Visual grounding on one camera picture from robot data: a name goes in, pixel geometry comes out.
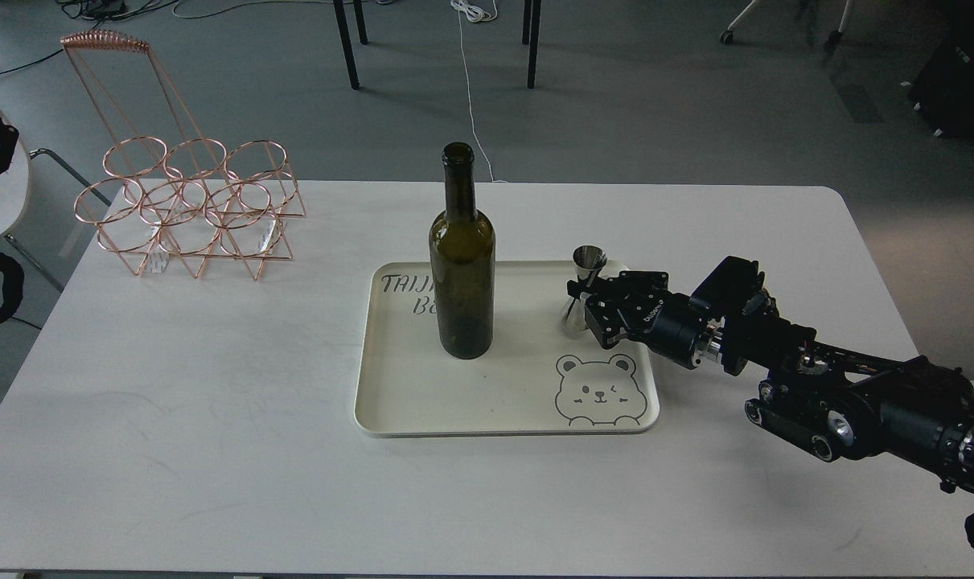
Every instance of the metal jigger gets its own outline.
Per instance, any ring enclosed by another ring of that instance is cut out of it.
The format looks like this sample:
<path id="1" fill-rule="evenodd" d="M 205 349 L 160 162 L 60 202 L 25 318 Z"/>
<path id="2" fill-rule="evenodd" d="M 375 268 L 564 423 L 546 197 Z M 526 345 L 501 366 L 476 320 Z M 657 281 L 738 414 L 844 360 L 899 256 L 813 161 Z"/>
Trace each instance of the metal jigger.
<path id="1" fill-rule="evenodd" d="M 590 283 L 597 279 L 608 263 L 608 256 L 605 256 L 600 247 L 580 245 L 572 253 L 572 263 L 576 269 L 576 278 L 590 287 Z M 570 336 L 585 332 L 586 312 L 583 310 L 582 296 L 570 297 L 565 308 L 561 309 L 561 327 Z"/>

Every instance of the wine bottle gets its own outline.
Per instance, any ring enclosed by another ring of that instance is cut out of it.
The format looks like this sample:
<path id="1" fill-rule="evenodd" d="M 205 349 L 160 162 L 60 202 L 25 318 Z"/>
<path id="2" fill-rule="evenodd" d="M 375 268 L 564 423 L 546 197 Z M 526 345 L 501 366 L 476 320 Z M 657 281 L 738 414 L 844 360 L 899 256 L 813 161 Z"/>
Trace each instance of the wine bottle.
<path id="1" fill-rule="evenodd" d="M 443 349 L 473 359 L 494 338 L 494 226 L 476 210 L 472 147 L 443 147 L 446 208 L 429 230 L 436 323 Z"/>

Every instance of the white tray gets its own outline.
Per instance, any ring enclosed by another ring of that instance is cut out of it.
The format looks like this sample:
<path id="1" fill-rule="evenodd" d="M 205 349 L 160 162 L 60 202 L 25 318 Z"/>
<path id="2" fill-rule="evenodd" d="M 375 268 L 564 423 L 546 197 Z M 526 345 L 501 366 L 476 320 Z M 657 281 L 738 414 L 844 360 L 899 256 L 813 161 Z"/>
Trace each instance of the white tray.
<path id="1" fill-rule="evenodd" d="M 602 275 L 623 269 L 608 261 Z M 372 275 L 355 395 L 365 432 L 638 433 L 655 424 L 647 348 L 622 341 L 604 351 L 590 332 L 569 338 L 561 330 L 571 261 L 496 265 L 494 342 L 477 359 L 453 358 L 440 346 L 429 275 L 428 263 L 386 264 Z"/>

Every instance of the round white table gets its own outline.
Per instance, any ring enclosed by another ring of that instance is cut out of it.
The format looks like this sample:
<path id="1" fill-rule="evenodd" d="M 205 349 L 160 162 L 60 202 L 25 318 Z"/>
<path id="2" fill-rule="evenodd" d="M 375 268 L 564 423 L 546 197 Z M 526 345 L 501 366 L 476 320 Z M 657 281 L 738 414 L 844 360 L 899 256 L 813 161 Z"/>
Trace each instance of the round white table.
<path id="1" fill-rule="evenodd" d="M 26 211 L 30 191 L 30 155 L 21 142 L 15 147 L 11 167 L 0 174 L 0 236 L 14 227 Z"/>

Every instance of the gray floor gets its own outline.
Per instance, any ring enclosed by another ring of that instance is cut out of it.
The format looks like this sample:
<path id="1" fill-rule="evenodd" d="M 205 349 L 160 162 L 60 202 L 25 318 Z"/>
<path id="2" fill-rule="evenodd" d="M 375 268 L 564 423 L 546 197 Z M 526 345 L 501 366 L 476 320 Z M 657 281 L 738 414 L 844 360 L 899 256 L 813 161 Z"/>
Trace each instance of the gray floor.
<path id="1" fill-rule="evenodd" d="M 181 11 L 233 3 L 186 2 Z M 902 86 L 943 38 L 947 3 L 859 0 L 828 54 L 822 43 L 843 0 L 766 2 L 732 47 L 718 36 L 744 0 L 549 1 L 534 91 L 524 87 L 522 2 L 498 4 L 496 22 L 461 25 L 475 127 L 495 179 L 835 188 L 919 350 L 974 378 L 974 138 L 932 137 Z M 328 5 L 251 6 L 205 19 L 167 8 L 110 28 L 151 43 L 204 132 L 227 144 L 277 140 L 300 179 L 440 180 L 440 147 L 473 138 L 460 19 L 445 0 L 370 2 L 365 12 L 372 44 L 355 45 L 358 92 L 347 85 Z M 0 0 L 0 70 L 89 26 L 46 0 Z M 101 73 L 123 89 L 127 109 L 145 113 L 153 81 L 134 70 Z M 101 179 L 111 142 L 64 55 L 0 77 L 0 106 L 27 147 L 53 148 Z M 490 179 L 482 160 L 477 179 Z M 78 183 L 39 158 L 30 187 L 14 233 L 67 279 L 90 241 L 72 218 Z M 697 224 L 697 235 L 711 227 L 718 224 Z M 627 235 L 647 243 L 647 232 Z M 820 240 L 809 243 L 811 259 L 821 259 Z M 0 250 L 13 253 L 2 240 Z M 685 240 L 655 254 L 689 250 Z M 674 290 L 692 289 L 676 287 L 672 274 Z M 775 293 L 775 272 L 769 286 Z M 58 297 L 30 271 L 19 315 L 45 323 Z M 0 326 L 0 400 L 34 338 L 28 326 Z M 89 363 L 104 352 L 82 355 Z"/>

